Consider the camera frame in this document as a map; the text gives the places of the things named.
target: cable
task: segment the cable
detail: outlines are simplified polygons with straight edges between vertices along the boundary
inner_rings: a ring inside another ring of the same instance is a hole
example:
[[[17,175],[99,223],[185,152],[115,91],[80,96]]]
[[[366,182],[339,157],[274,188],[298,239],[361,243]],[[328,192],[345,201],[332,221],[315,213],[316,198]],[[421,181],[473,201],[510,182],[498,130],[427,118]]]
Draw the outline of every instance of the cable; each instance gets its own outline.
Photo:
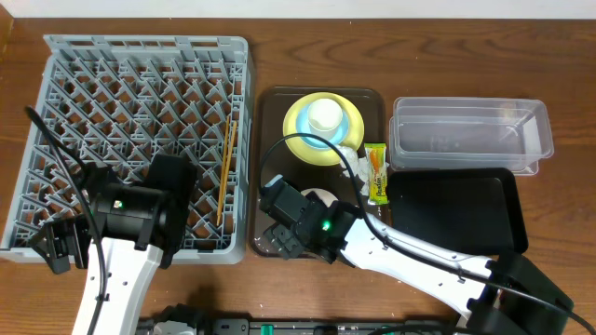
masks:
[[[441,334],[445,335],[453,335],[454,333],[459,334],[468,334],[468,335],[491,335],[486,332],[479,332],[477,330],[471,330],[466,328],[459,328],[459,327],[452,327],[452,326],[441,326],[441,325],[401,325],[401,326],[394,326],[394,327],[385,327],[377,329],[369,335],[384,335],[394,332],[404,333],[404,332],[435,332],[439,331]]]
[[[588,322],[586,321],[584,318],[582,318],[581,316],[573,313],[572,311],[568,311],[566,309],[563,309],[553,303],[550,303],[548,301],[544,301],[542,299],[539,299],[535,296],[532,296],[530,294],[527,294],[525,292],[519,291],[517,289],[514,288],[508,288],[506,286],[494,283],[492,281],[490,281],[487,278],[484,278],[482,276],[479,275],[475,275],[472,274],[464,269],[458,268],[458,269],[454,269],[451,266],[439,263],[437,261],[433,261],[430,259],[426,259],[422,256],[416,255],[414,253],[412,253],[411,251],[402,248],[396,244],[394,244],[389,238],[387,238],[386,235],[383,235],[381,233],[379,233],[376,228],[374,227],[373,223],[371,222],[371,220],[369,219],[365,207],[364,207],[364,203],[362,202],[362,197],[360,196],[359,193],[359,188],[358,185],[356,184],[356,177],[354,176],[354,171],[352,171],[352,168],[350,167],[350,165],[347,162],[347,159],[345,159],[344,155],[339,151],[339,149],[337,149],[337,147],[335,147],[335,145],[331,144],[329,141],[321,138],[320,136],[317,135],[313,135],[313,134],[308,134],[308,133],[293,133],[290,135],[286,135],[284,137],[282,137],[281,139],[279,139],[278,141],[276,141],[271,147],[269,147],[269,149],[267,150],[267,152],[263,155],[263,158],[261,159],[261,165],[259,167],[259,192],[261,195],[264,194],[264,187],[261,186],[263,185],[261,183],[261,177],[263,175],[263,167],[264,164],[266,163],[267,159],[269,158],[269,155],[271,155],[271,153],[273,153],[273,150],[278,147],[282,142],[285,142],[286,140],[289,140],[291,138],[295,138],[295,137],[302,137],[302,138],[311,138],[311,139],[315,139],[318,141],[321,141],[323,143],[325,143],[329,148],[331,148],[332,150],[335,151],[335,153],[337,155],[339,155],[339,157],[342,159],[342,161],[344,162],[345,168],[347,169],[347,173],[350,176],[350,181],[352,183],[352,188],[354,189],[354,193],[356,194],[356,201],[358,202],[359,208],[360,208],[360,213],[362,215],[362,219],[364,219],[364,222],[366,223],[366,226],[371,230],[372,234],[374,235],[374,237],[378,238],[379,241],[383,242],[383,244],[385,246],[388,246],[390,248],[392,248],[393,250],[397,251],[398,253],[403,254],[404,256],[407,256],[409,258],[412,258],[416,261],[420,261],[423,264],[426,264],[428,266],[432,266],[435,267],[439,270],[445,271],[447,273],[450,273],[452,275],[458,275],[460,278],[466,278],[466,279],[470,279],[470,280],[474,280],[477,281],[479,283],[482,283],[486,286],[492,287],[492,288],[497,288],[497,289],[501,289],[503,291],[506,291],[508,293],[517,295],[519,297],[522,297],[524,299],[527,299],[529,301],[538,303],[546,308],[549,308],[551,310],[554,310],[557,313],[563,314],[563,315],[567,315],[568,317],[572,318],[573,320],[575,320],[578,324],[580,324],[582,327],[584,327],[589,333],[590,335],[596,335],[596,329],[594,329],[594,327]]]
[[[41,119],[41,116],[39,116],[35,109],[33,109],[30,106],[27,106],[25,107],[25,113],[37,126],[39,131],[41,131],[42,135],[44,135],[44,137],[47,140],[47,144],[49,145],[49,148],[51,149],[52,153],[54,153],[54,155],[56,156],[60,169],[62,169],[62,171],[64,171],[64,173],[66,174],[66,179],[71,184],[71,187],[74,190],[74,194],[76,195],[78,202],[81,204],[83,214],[85,215],[85,219],[87,219],[89,223],[89,227],[91,228],[91,234],[93,236],[93,239],[95,240],[98,262],[100,264],[100,292],[97,299],[97,303],[95,305],[95,311],[93,312],[93,317],[91,317],[91,322],[89,324],[88,329],[88,335],[92,335],[93,331],[95,330],[95,327],[97,326],[97,321],[100,317],[100,311],[102,310],[103,301],[105,299],[106,287],[108,284],[108,276],[105,273],[105,258],[103,256],[102,239],[100,237],[100,232],[97,228],[97,224],[95,223],[95,220],[93,220],[93,215],[91,214],[91,210],[89,209],[87,200],[85,200],[85,197],[82,195],[81,190],[79,190],[76,186],[76,183],[73,180],[73,176],[71,175],[70,170],[66,166],[66,162],[64,161],[64,157],[60,153],[59,148],[63,149],[64,152],[70,155],[80,165],[81,168],[83,168],[83,162],[80,159],[75,158],[74,155],[70,153],[68,148],[66,148],[62,143],[57,141],[56,138],[52,136],[52,134],[49,132],[49,129],[47,129],[46,124]]]

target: clear plastic container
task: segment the clear plastic container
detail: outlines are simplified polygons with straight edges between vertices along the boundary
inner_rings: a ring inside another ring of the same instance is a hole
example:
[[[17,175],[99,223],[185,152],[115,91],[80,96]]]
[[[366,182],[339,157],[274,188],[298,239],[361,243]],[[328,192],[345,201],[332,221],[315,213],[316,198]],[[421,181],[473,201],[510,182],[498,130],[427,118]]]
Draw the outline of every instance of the clear plastic container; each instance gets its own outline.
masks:
[[[399,98],[390,130],[394,169],[502,167],[532,175],[554,153],[540,100]]]

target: chopsticks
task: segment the chopsticks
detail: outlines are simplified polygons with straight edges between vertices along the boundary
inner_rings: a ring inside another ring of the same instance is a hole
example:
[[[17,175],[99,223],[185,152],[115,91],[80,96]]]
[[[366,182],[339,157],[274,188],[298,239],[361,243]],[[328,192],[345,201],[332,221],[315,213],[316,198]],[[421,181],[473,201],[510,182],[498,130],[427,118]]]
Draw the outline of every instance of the chopsticks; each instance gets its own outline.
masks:
[[[230,115],[225,120],[225,143],[223,144],[222,157],[222,177],[220,178],[220,194],[217,202],[217,223],[219,227],[222,220],[222,210],[224,209],[225,194],[227,193],[227,177],[230,174],[230,164],[232,163],[232,152],[234,152],[234,142],[236,141],[237,121],[231,121]],[[228,145],[230,132],[230,122],[232,123],[232,139]]]

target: white cup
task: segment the white cup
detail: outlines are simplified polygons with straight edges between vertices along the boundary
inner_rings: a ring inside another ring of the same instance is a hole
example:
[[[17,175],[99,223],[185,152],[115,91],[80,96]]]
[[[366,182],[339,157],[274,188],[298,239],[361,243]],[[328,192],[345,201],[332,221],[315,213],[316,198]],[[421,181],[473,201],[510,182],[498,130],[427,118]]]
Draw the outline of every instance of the white cup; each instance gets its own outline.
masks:
[[[344,112],[339,103],[331,99],[319,99],[308,106],[310,132],[329,141],[342,123]]]

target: black tray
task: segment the black tray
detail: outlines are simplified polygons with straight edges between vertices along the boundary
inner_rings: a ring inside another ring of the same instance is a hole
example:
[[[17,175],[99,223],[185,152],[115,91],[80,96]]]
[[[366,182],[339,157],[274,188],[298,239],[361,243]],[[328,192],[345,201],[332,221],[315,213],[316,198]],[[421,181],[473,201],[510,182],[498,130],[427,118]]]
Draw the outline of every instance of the black tray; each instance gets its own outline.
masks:
[[[371,89],[364,88],[328,88],[328,87],[273,87],[267,90],[259,99],[258,123],[255,131],[255,143],[252,147],[251,161],[255,173],[259,173],[259,164],[263,154],[283,136],[282,124],[288,109],[300,98],[316,92],[331,92],[350,100],[359,109],[364,119],[364,141],[359,148],[359,156],[364,156],[364,143],[378,143],[386,141],[386,115],[381,97]],[[303,162],[291,153],[287,145],[280,145],[270,156],[263,171],[263,182],[270,181],[277,174],[281,174],[298,190],[321,188],[335,194],[340,200],[357,204],[354,190],[347,177],[341,176],[339,165],[334,167],[316,167]],[[249,242],[254,251],[264,257],[279,257],[264,241],[263,231],[274,222],[258,209],[258,193],[251,187],[249,203]],[[369,206],[366,210],[375,214],[382,221],[386,221],[386,206]]]
[[[397,172],[386,191],[393,227],[405,234],[471,255],[528,249],[515,178],[506,168]]]

